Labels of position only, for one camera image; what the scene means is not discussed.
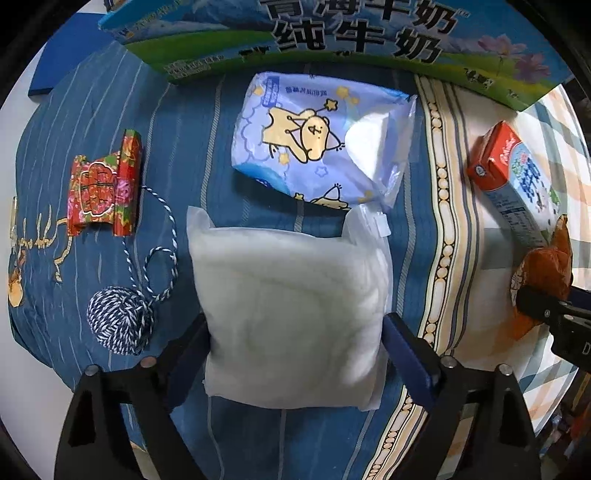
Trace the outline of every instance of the red floral packet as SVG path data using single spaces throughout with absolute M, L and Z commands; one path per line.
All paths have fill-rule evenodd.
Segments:
M 119 151 L 91 162 L 84 155 L 75 156 L 67 200 L 68 235 L 78 235 L 95 222 L 113 225 L 115 236 L 134 232 L 141 155 L 141 137 L 128 129 Z

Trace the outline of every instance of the plastic wrapping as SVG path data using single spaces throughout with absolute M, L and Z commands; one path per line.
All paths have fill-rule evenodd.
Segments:
M 259 73 L 249 85 L 232 165 L 298 200 L 391 207 L 408 163 L 416 96 L 350 80 Z
M 215 228 L 189 207 L 195 285 L 212 336 L 208 395 L 266 408 L 379 407 L 390 311 L 388 223 L 352 209 L 340 238 Z
M 528 252 L 511 277 L 511 301 L 514 311 L 511 335 L 515 340 L 522 338 L 541 323 L 517 310 L 517 290 L 521 286 L 531 285 L 560 300 L 566 300 L 569 296 L 573 252 L 566 224 L 566 215 L 561 215 L 556 223 L 550 246 Z

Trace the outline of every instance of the metal screw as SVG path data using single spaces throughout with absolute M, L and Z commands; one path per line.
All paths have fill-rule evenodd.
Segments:
M 445 368 L 454 368 L 457 366 L 457 360 L 450 355 L 442 356 L 440 362 Z
M 151 368 L 154 365 L 156 365 L 156 362 L 157 362 L 156 357 L 145 356 L 139 361 L 139 364 L 142 366 L 142 368 Z
M 96 375 L 99 372 L 99 370 L 100 370 L 100 368 L 98 365 L 89 365 L 84 370 L 84 374 L 87 375 L 88 377 L 92 377 L 93 375 Z
M 506 375 L 507 377 L 513 373 L 513 369 L 507 364 L 500 364 L 498 369 L 499 372 L 501 372 L 503 375 Z

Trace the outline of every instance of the packaged sanitary pad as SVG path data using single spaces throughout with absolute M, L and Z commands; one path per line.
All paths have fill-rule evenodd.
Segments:
M 298 200 L 392 206 L 408 162 L 416 97 L 306 74 L 255 75 L 236 121 L 232 165 Z

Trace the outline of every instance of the blue and white twine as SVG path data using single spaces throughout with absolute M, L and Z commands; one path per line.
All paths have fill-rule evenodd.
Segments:
M 88 304 L 86 317 L 90 329 L 96 335 L 98 342 L 111 352 L 119 355 L 139 355 L 148 345 L 154 328 L 154 305 L 167 300 L 174 288 L 178 277 L 177 271 L 177 231 L 172 211 L 168 204 L 146 185 L 141 187 L 151 193 L 168 213 L 168 219 L 172 224 L 173 234 L 172 249 L 155 247 L 146 256 L 143 266 L 144 280 L 135 283 L 134 266 L 131 262 L 129 251 L 123 240 L 123 249 L 127 260 L 127 268 L 131 279 L 132 288 L 107 287 L 96 292 Z M 168 287 L 160 294 L 155 295 L 150 287 L 148 278 L 148 263 L 156 252 L 165 252 L 173 262 L 171 279 Z

